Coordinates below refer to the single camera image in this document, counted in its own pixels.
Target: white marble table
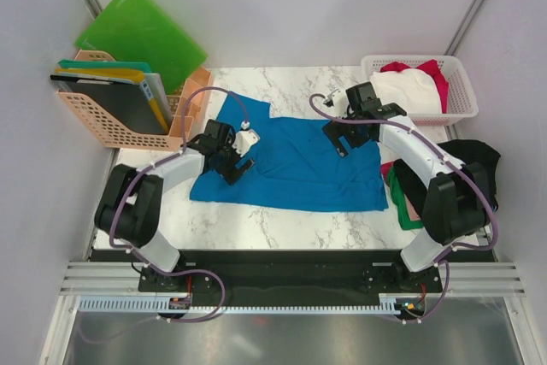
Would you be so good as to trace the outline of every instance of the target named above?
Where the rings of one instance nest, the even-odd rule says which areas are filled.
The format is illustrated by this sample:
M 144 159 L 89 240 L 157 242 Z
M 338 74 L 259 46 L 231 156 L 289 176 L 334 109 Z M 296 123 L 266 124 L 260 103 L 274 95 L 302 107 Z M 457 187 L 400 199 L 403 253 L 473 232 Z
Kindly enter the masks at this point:
M 215 85 L 270 102 L 272 117 L 320 118 L 308 103 L 314 92 L 345 90 L 363 81 L 359 67 L 223 68 L 213 70 Z M 215 118 L 225 95 L 215 92 L 207 116 Z M 446 141 L 443 127 L 420 127 L 433 141 Z M 398 158 L 380 145 L 382 162 Z M 118 162 L 139 166 L 165 152 L 121 150 Z M 363 213 L 316 213 L 245 204 L 202 203 L 188 199 L 187 180 L 162 199 L 162 232 L 181 249 L 390 249 L 402 248 L 417 231 L 403 231 L 388 194 L 389 209 Z M 96 249 L 109 248 L 99 232 Z

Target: peach plastic crate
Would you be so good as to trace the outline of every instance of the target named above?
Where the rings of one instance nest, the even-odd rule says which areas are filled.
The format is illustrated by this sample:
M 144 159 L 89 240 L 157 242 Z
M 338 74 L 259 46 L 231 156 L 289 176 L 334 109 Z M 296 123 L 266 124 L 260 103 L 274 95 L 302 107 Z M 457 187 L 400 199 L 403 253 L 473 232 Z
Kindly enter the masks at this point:
M 111 55 L 98 50 L 80 50 L 75 60 L 113 62 Z M 57 95 L 79 117 L 87 128 L 105 147 L 116 149 L 141 149 L 175 151 L 182 145 L 181 122 L 182 109 L 186 99 L 197 89 L 211 85 L 211 72 L 199 68 L 173 94 L 168 96 L 169 107 L 173 113 L 173 123 L 167 135 L 140 134 L 129 130 L 108 111 L 90 97 L 79 93 L 57 91 Z M 185 131 L 188 139 L 201 131 L 205 120 L 205 109 L 209 102 L 209 91 L 195 96 L 185 118 Z

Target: black cloth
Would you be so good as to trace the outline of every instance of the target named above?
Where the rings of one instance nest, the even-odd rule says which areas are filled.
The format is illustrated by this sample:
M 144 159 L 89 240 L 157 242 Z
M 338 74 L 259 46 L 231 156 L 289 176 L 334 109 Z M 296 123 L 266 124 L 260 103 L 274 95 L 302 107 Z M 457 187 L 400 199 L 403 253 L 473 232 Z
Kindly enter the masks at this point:
M 497 200 L 495 197 L 496 167 L 501 155 L 492 149 L 490 145 L 478 140 L 451 140 L 438 146 L 466 164 L 477 162 L 485 168 L 488 174 L 488 188 L 490 191 L 488 201 L 492 208 L 497 209 Z M 404 194 L 416 210 L 416 213 L 421 217 L 421 212 L 426 202 L 427 188 L 421 182 L 420 177 L 403 160 L 396 160 L 393 163 L 393 171 Z

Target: blue cloth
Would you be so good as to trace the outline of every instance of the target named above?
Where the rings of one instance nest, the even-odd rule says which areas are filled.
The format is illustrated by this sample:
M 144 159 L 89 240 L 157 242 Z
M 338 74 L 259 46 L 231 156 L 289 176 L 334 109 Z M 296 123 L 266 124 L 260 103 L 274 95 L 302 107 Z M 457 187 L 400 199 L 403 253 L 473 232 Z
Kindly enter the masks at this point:
M 321 130 L 327 121 L 271 119 L 269 103 L 241 100 L 261 140 L 239 165 L 249 158 L 256 164 L 234 185 L 215 171 L 199 176 L 190 200 L 325 212 L 387 208 L 375 142 L 342 158 Z M 217 120 L 241 123 L 241 107 L 234 98 L 226 99 Z

